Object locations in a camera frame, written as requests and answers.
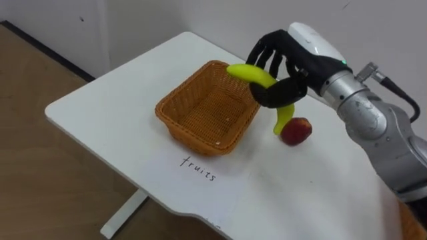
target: wooden floor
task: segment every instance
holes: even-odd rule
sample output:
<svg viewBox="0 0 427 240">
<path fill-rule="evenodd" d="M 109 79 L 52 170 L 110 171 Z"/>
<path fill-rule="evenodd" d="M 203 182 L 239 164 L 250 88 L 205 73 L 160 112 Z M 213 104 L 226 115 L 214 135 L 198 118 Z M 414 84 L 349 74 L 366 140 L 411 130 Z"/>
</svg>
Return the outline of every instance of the wooden floor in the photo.
<svg viewBox="0 0 427 240">
<path fill-rule="evenodd" d="M 135 187 L 45 120 L 85 82 L 0 25 L 0 240 L 103 239 Z M 148 201 L 115 238 L 222 239 Z"/>
</svg>

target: apple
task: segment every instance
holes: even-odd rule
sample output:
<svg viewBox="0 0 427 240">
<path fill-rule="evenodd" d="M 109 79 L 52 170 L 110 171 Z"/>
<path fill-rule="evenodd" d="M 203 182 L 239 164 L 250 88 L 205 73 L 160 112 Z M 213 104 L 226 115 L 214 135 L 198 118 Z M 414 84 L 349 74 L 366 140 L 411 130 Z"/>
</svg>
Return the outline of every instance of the apple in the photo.
<svg viewBox="0 0 427 240">
<path fill-rule="evenodd" d="M 282 141 L 289 146 L 296 146 L 312 134 L 312 125 L 305 117 L 294 117 L 280 133 Z"/>
</svg>

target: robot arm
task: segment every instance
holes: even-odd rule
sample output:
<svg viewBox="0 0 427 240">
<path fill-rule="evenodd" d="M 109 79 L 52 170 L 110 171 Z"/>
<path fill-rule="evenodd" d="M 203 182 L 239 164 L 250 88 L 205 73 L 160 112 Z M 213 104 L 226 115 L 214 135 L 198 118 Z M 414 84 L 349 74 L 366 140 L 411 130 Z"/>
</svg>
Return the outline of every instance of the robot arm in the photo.
<svg viewBox="0 0 427 240">
<path fill-rule="evenodd" d="M 277 77 L 284 56 L 290 77 L 268 89 L 250 83 L 255 100 L 266 107 L 281 107 L 301 99 L 306 93 L 304 88 L 313 89 L 336 110 L 348 135 L 365 150 L 378 176 L 427 229 L 427 142 L 411 128 L 420 111 L 415 101 L 373 63 L 354 76 L 342 55 L 301 23 L 262 37 L 247 63 L 264 68 L 273 54 L 270 74 Z M 363 84 L 369 77 L 407 100 L 415 110 L 414 116 L 410 119 L 401 108 L 371 92 Z"/>
</svg>

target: yellow banana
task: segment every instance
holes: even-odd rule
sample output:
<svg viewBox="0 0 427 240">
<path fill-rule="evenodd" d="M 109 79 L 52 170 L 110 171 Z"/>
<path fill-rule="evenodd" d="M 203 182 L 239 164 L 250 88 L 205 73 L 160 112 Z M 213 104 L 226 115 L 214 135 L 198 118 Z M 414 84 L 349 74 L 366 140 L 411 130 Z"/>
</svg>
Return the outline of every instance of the yellow banana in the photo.
<svg viewBox="0 0 427 240">
<path fill-rule="evenodd" d="M 246 81 L 248 83 L 258 83 L 261 86 L 268 88 L 277 82 L 268 72 L 263 69 L 248 65 L 248 64 L 235 64 L 227 67 L 227 72 L 238 79 Z M 279 135 L 286 123 L 294 116 L 295 106 L 294 104 L 286 107 L 277 108 L 278 121 L 273 128 L 273 132 Z"/>
</svg>

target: brown woven basket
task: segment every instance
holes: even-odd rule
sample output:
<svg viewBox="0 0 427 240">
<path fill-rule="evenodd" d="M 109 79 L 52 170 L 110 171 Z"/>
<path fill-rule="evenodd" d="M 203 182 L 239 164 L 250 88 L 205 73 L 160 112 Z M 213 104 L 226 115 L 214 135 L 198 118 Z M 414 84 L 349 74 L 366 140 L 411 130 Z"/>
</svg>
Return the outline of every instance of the brown woven basket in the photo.
<svg viewBox="0 0 427 240">
<path fill-rule="evenodd" d="M 227 66 L 206 63 L 155 107 L 173 138 L 201 155 L 230 153 L 260 108 Z"/>
</svg>

